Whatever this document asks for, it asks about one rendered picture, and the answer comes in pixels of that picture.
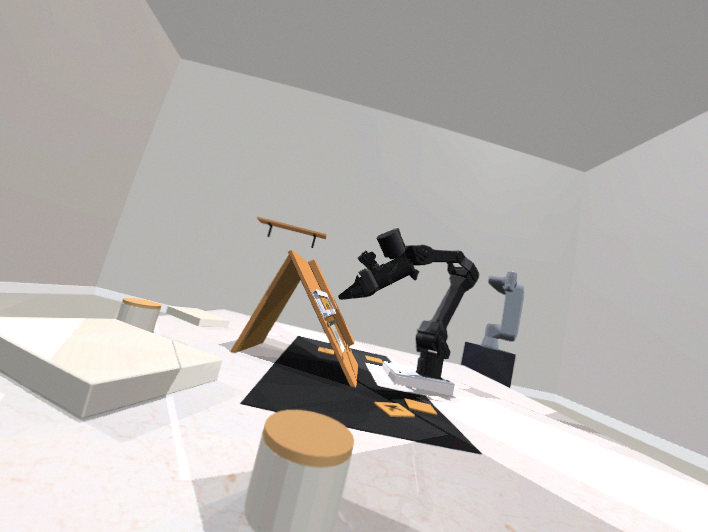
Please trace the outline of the cream rectangular block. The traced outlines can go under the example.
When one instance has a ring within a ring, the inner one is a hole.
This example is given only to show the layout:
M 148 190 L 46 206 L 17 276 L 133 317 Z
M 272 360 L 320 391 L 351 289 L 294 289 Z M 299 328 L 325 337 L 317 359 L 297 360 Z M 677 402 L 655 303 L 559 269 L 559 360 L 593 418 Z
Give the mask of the cream rectangular block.
M 198 308 L 167 306 L 167 314 L 198 327 L 229 327 L 230 320 Z

